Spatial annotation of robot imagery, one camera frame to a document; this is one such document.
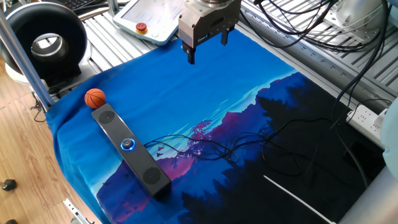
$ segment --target red emergency stop button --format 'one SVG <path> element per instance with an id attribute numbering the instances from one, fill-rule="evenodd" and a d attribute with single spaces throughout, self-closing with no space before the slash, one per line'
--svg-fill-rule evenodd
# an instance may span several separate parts
<path id="1" fill-rule="evenodd" d="M 148 31 L 148 29 L 147 29 L 147 24 L 145 24 L 145 23 L 143 23 L 143 22 L 140 22 L 140 23 L 138 23 L 137 25 L 136 25 L 136 31 L 137 31 L 137 33 L 139 33 L 139 34 L 145 34 L 147 31 Z"/>

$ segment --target mini basketball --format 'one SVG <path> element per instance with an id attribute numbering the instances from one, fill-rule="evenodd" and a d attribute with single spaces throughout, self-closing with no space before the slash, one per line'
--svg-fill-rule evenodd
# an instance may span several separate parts
<path id="1" fill-rule="evenodd" d="M 86 92 L 85 102 L 90 108 L 98 109 L 105 104 L 105 101 L 105 93 L 100 89 L 94 88 Z"/>

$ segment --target wooden floor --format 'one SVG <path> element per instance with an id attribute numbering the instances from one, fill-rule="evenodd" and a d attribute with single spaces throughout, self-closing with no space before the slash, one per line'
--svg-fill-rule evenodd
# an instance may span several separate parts
<path id="1" fill-rule="evenodd" d="M 63 204 L 66 198 L 89 221 L 100 223 L 62 175 L 47 124 L 34 121 L 34 105 L 29 87 L 10 79 L 0 59 L 0 181 L 18 182 L 12 192 L 0 190 L 0 223 L 70 223 L 73 215 Z"/>

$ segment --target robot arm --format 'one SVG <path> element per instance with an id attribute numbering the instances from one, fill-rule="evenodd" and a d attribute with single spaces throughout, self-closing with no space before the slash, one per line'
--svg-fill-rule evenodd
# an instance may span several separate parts
<path id="1" fill-rule="evenodd" d="M 178 20 L 181 48 L 188 62 L 195 64 L 196 47 L 222 33 L 221 43 L 226 45 L 228 33 L 239 20 L 241 0 L 186 0 L 185 9 Z"/>

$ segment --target power strip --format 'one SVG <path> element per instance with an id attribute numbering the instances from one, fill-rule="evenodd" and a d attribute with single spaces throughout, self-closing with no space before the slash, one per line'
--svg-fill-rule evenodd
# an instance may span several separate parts
<path id="1" fill-rule="evenodd" d="M 346 121 L 349 121 L 348 124 L 350 124 L 357 131 L 365 135 L 380 148 L 384 149 L 384 146 L 381 144 L 380 141 L 381 126 L 380 124 L 377 125 L 377 123 L 375 123 L 377 117 L 379 117 L 379 115 L 377 115 L 364 105 L 360 105 L 356 109 L 356 111 L 350 111 L 348 113 Z"/>

